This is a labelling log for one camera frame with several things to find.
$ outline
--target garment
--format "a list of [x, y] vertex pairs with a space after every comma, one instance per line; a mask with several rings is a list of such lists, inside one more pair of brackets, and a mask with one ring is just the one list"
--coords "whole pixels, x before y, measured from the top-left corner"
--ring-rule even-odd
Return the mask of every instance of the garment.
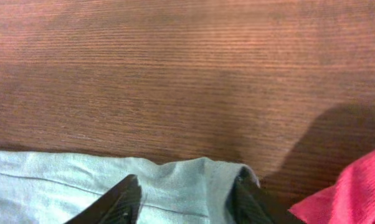
[[225, 202], [242, 169], [258, 184], [246, 165], [208, 158], [159, 166], [138, 158], [0, 151], [0, 223], [64, 223], [128, 174], [142, 188], [138, 223], [233, 223]]
[[375, 151], [345, 168], [334, 186], [290, 211], [309, 224], [375, 224]]

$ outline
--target light blue fabric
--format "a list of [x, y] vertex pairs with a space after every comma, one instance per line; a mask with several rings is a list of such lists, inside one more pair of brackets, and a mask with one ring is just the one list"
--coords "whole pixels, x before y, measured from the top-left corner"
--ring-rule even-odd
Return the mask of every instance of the light blue fabric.
[[233, 223], [225, 201], [243, 164], [0, 151], [0, 223], [64, 223], [128, 174], [143, 205], [138, 223]]

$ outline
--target folded fabric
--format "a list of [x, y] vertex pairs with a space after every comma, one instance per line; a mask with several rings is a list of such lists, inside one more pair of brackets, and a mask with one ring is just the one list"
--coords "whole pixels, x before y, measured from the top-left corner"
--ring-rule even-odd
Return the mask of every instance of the folded fabric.
[[128, 174], [138, 176], [138, 223], [233, 223], [225, 207], [243, 164], [0, 151], [0, 223], [64, 223]]
[[290, 211], [309, 224], [375, 224], [375, 151], [345, 168], [334, 186]]

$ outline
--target wooden table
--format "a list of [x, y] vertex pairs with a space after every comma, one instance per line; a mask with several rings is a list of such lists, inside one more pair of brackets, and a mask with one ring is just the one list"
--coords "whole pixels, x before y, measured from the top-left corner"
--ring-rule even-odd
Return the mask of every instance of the wooden table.
[[0, 0], [0, 149], [244, 162], [297, 202], [375, 149], [375, 0]]

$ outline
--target pink cloth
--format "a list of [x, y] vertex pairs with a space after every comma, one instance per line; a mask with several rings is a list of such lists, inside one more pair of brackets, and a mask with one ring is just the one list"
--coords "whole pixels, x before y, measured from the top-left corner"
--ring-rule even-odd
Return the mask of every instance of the pink cloth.
[[375, 151], [345, 168], [334, 186], [290, 211], [309, 224], [375, 224]]

